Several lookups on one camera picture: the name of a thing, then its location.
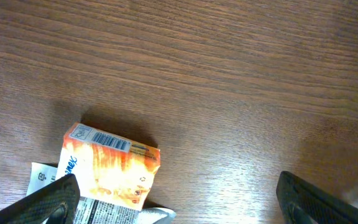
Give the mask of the grey orange snack packet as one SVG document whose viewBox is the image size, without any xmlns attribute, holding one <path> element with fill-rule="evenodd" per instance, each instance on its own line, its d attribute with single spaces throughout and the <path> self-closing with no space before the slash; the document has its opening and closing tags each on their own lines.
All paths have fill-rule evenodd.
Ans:
<svg viewBox="0 0 358 224">
<path fill-rule="evenodd" d="M 32 163 L 27 195 L 55 181 L 57 168 Z M 81 197 L 74 224 L 171 224 L 176 213 L 168 208 L 145 208 L 141 211 L 113 205 L 99 200 Z"/>
</svg>

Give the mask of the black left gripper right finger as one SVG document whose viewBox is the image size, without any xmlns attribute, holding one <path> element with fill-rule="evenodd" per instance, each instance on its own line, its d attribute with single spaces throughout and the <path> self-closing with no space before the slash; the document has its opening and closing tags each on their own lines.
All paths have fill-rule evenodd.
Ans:
<svg viewBox="0 0 358 224">
<path fill-rule="evenodd" d="M 358 208 L 289 171 L 280 173 L 276 195 L 285 223 L 358 224 Z"/>
</svg>

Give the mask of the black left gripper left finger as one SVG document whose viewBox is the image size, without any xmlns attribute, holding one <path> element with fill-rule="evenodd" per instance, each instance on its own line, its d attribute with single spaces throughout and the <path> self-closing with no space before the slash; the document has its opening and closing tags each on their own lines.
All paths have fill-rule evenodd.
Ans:
<svg viewBox="0 0 358 224">
<path fill-rule="evenodd" d="M 0 223 L 73 223 L 79 200 L 76 177 L 68 174 L 0 210 Z"/>
</svg>

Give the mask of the orange tissue pack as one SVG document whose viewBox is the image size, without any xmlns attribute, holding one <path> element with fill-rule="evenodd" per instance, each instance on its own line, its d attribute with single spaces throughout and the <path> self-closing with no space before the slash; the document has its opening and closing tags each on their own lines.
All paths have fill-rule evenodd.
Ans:
<svg viewBox="0 0 358 224">
<path fill-rule="evenodd" d="M 73 174 L 82 197 L 142 210 L 159 167 L 159 149 L 75 123 L 63 137 L 56 178 Z"/>
</svg>

